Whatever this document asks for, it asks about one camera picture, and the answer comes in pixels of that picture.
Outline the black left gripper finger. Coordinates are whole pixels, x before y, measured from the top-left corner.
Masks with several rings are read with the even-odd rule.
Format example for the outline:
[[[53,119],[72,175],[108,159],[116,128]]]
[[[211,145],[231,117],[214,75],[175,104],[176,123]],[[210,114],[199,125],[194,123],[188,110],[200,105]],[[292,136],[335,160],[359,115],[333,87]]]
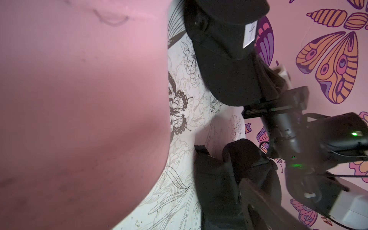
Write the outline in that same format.
[[[277,204],[251,180],[239,184],[242,212],[248,230],[307,230],[295,217]]]

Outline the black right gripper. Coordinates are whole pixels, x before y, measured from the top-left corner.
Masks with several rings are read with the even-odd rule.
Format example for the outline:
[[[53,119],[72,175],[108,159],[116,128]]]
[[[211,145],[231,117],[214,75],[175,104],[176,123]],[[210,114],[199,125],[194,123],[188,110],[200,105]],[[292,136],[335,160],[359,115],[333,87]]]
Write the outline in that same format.
[[[259,117],[269,136],[267,156],[295,161],[301,155],[302,137],[299,117],[307,108],[309,89],[302,86],[287,90],[278,99],[247,105],[244,119]]]

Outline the plain black cap front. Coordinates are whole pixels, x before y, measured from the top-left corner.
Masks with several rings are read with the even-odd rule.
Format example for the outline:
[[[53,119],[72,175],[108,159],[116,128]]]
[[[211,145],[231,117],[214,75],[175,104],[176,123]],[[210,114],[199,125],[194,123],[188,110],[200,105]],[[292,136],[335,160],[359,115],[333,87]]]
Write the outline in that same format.
[[[195,146],[195,189],[202,209],[203,230],[245,230],[239,183],[250,179],[281,204],[277,165],[250,140],[228,143],[222,160],[212,157],[205,146]]]

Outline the black cap with white patch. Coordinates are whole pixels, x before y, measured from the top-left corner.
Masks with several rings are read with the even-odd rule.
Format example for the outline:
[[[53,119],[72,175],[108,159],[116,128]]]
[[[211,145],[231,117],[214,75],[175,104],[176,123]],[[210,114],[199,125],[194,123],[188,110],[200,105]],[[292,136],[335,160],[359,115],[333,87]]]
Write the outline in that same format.
[[[255,50],[257,23],[267,1],[187,1],[185,28],[210,92],[225,105],[247,106],[278,99],[287,89]]]

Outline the pink cap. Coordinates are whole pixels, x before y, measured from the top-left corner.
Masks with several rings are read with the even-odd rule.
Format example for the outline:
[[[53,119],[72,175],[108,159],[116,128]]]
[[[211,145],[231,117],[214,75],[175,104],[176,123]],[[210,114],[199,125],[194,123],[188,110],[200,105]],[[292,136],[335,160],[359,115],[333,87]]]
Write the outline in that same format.
[[[1,229],[110,230],[170,146],[170,1],[1,1]]]

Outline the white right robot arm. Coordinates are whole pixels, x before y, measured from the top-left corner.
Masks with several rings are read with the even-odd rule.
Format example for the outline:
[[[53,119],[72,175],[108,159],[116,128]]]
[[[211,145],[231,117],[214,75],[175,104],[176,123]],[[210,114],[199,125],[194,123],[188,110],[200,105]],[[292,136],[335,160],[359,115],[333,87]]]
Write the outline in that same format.
[[[355,113],[304,114],[306,86],[277,99],[246,105],[245,119],[259,117],[269,136],[268,158],[284,160],[288,193],[301,204],[347,230],[368,227],[368,193],[330,170],[368,159],[368,128]]]

